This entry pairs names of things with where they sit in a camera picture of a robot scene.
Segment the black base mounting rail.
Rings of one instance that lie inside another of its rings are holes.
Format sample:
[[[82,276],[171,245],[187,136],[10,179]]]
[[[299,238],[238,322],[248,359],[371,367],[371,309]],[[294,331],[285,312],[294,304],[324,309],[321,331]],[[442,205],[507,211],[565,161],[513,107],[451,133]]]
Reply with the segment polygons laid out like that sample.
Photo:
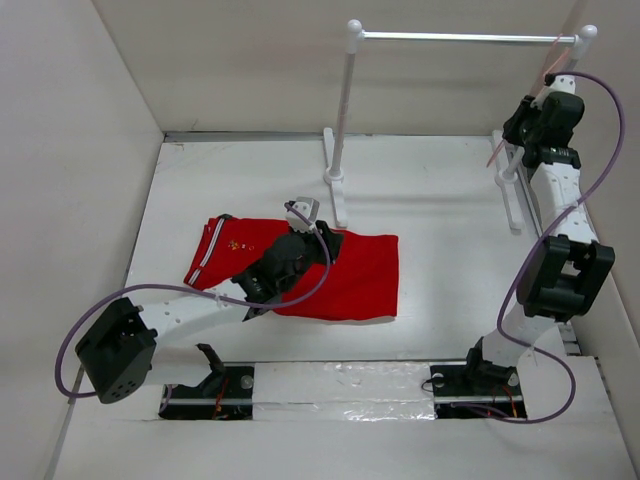
[[[425,362],[431,377],[423,385],[434,396],[436,419],[471,419],[483,415],[524,418],[524,398],[518,385],[475,387],[463,378],[461,361]],[[218,390],[204,394],[196,387],[165,388],[159,415],[166,420],[250,421],[254,370],[260,364],[236,364],[227,369]]]

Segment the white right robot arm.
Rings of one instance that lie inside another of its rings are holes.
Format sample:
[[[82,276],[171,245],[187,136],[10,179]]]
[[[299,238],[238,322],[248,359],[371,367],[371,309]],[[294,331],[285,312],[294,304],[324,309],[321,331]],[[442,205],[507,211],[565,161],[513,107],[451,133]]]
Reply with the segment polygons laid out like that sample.
[[[543,334],[585,315],[614,264],[613,248],[599,243],[578,202],[581,162],[569,142],[584,111],[580,97],[555,91],[525,97],[504,125],[504,139],[523,150],[545,231],[522,266],[511,310],[467,354],[462,381],[473,393],[506,385]]]

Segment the white metal clothes rack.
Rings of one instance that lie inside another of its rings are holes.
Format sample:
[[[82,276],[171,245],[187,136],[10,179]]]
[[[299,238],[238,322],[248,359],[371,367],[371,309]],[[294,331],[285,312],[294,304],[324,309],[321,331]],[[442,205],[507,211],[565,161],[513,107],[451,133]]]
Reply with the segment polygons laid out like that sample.
[[[547,35],[377,31],[357,19],[341,31],[337,120],[322,131],[323,177],[339,228],[355,196],[347,134],[490,134],[518,88],[537,87],[550,66],[574,69],[598,35],[594,25]]]

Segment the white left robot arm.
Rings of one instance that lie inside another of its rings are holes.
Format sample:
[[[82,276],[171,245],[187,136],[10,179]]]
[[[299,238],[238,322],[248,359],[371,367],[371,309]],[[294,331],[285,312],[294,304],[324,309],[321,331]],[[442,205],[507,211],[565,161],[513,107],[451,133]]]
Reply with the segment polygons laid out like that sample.
[[[75,347],[94,396],[112,404],[146,382],[189,384],[201,396],[216,394],[223,382],[217,366],[200,362],[188,376],[178,374],[161,366],[160,352],[209,328],[246,322],[309,299],[317,287],[292,300],[284,296],[312,266],[331,269],[344,238],[318,220],[303,232],[288,230],[244,271],[212,289],[176,287],[178,298],[146,306],[117,294]]]

